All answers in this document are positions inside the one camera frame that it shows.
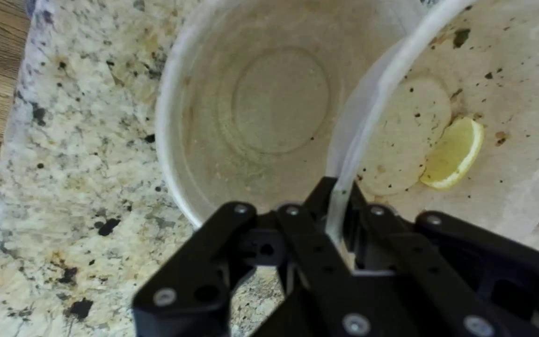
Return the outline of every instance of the speckled granite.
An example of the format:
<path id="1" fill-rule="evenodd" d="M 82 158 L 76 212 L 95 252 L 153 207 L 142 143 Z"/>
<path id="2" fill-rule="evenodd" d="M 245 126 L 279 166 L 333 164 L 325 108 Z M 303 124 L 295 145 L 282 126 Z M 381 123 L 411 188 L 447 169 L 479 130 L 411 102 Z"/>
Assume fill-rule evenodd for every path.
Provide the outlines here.
<path id="1" fill-rule="evenodd" d="M 191 235 L 153 152 L 153 102 L 196 0 L 41 0 L 0 158 L 0 337 L 134 336 L 129 302 Z M 262 272 L 245 336 L 280 300 Z"/>

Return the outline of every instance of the white plastic cup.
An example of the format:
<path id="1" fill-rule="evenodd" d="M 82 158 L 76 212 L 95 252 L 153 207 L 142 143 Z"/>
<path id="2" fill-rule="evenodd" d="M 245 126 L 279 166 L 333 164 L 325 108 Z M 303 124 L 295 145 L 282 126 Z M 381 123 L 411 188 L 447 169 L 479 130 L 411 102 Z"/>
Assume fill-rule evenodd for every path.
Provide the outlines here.
<path id="1" fill-rule="evenodd" d="M 198 227 L 219 205 L 301 203 L 340 106 L 421 21 L 415 0 L 207 0 L 174 44 L 157 102 L 168 190 Z"/>
<path id="2" fill-rule="evenodd" d="M 402 44 L 374 85 L 402 81 L 378 94 L 391 98 L 385 109 L 367 109 L 374 126 L 357 123 L 374 134 L 348 151 L 365 154 L 344 166 L 340 181 L 357 181 L 368 201 L 406 220 L 440 211 L 507 239 L 529 239 L 539 226 L 539 3 L 479 0 L 434 35 L 419 59 L 406 53 L 411 44 Z M 454 119 L 479 123 L 484 147 L 460 184 L 425 188 L 417 184 L 425 158 Z"/>

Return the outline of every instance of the countertop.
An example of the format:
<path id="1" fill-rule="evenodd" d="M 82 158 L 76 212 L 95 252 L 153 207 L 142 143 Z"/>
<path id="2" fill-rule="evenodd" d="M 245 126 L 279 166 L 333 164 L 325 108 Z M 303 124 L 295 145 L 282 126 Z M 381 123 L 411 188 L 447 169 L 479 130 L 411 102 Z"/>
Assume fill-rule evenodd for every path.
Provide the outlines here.
<path id="1" fill-rule="evenodd" d="M 0 336 L 134 336 L 129 302 L 192 233 L 155 160 L 166 50 L 196 0 L 41 0 L 0 156 Z M 234 336 L 280 300 L 234 302 Z"/>

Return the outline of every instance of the lemon slice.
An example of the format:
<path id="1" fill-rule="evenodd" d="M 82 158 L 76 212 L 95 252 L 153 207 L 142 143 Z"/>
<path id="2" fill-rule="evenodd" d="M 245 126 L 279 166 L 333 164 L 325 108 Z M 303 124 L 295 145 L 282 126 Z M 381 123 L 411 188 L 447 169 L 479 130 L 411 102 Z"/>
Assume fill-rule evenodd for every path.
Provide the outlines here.
<path id="1" fill-rule="evenodd" d="M 426 156 L 419 182 L 432 190 L 447 190 L 458 184 L 471 171 L 481 145 L 481 124 L 469 119 L 454 121 Z"/>

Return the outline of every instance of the screw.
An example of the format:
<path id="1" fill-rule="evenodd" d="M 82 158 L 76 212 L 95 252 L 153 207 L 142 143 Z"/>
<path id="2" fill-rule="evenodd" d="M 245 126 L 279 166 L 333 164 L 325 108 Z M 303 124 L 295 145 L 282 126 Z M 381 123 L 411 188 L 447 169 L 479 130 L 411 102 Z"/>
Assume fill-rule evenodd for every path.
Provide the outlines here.
<path id="1" fill-rule="evenodd" d="M 348 336 L 361 337 L 370 334 L 370 325 L 363 315 L 350 313 L 344 317 L 342 327 Z"/>
<path id="2" fill-rule="evenodd" d="M 297 207 L 288 207 L 288 209 L 286 209 L 286 214 L 292 216 L 292 218 L 295 218 L 295 216 L 299 216 L 299 209 L 297 209 Z"/>
<path id="3" fill-rule="evenodd" d="M 380 207 L 370 207 L 370 211 L 368 211 L 372 216 L 376 216 L 376 218 L 381 218 L 383 214 L 385 214 L 385 211 L 383 209 L 380 209 Z"/>
<path id="4" fill-rule="evenodd" d="M 236 205 L 234 212 L 236 212 L 236 214 L 247 214 L 247 212 L 249 212 L 249 209 L 247 209 L 247 207 L 243 207 L 243 205 Z"/>
<path id="5" fill-rule="evenodd" d="M 494 327 L 481 317 L 466 317 L 462 325 L 475 337 L 494 337 Z"/>
<path id="6" fill-rule="evenodd" d="M 434 214 L 426 216 L 425 222 L 434 227 L 441 226 L 441 220 Z"/>
<path id="7" fill-rule="evenodd" d="M 161 291 L 157 291 L 155 293 L 155 297 L 153 297 L 153 304 L 157 306 L 157 308 L 168 308 L 170 304 L 174 304 L 176 302 L 176 291 L 174 289 L 161 289 Z"/>

